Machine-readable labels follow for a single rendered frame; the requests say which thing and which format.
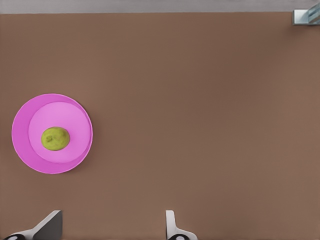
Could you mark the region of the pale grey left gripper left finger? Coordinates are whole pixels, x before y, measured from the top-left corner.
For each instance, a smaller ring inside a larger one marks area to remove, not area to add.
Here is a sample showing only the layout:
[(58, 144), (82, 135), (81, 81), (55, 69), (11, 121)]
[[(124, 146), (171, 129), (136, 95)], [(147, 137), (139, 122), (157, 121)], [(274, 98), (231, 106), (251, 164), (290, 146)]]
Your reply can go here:
[(61, 240), (63, 211), (54, 210), (35, 227), (12, 233), (3, 240)]

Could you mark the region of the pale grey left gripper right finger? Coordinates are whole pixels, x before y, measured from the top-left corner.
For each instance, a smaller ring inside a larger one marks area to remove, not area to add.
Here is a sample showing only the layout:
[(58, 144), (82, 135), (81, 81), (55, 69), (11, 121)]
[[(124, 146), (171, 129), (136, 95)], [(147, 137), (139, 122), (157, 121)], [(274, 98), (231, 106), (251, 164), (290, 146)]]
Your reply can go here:
[(198, 237), (194, 233), (177, 227), (173, 210), (165, 211), (165, 220), (166, 240), (198, 240)]

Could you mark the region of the green apple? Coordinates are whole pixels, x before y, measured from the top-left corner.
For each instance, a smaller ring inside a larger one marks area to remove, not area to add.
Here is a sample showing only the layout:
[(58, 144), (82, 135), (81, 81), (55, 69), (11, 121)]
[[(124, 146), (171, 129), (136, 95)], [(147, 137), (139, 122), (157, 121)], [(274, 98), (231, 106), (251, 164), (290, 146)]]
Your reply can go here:
[(50, 127), (41, 135), (41, 143), (44, 148), (50, 151), (60, 151), (70, 142), (70, 135), (62, 127)]

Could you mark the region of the pink round plate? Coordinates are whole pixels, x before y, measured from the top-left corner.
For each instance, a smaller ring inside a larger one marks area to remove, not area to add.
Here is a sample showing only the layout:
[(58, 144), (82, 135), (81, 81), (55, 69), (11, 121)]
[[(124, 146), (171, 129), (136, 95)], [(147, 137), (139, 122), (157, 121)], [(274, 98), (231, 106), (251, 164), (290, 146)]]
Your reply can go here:
[(13, 147), (30, 168), (60, 174), (78, 166), (93, 142), (88, 113), (62, 94), (42, 94), (27, 101), (12, 123)]

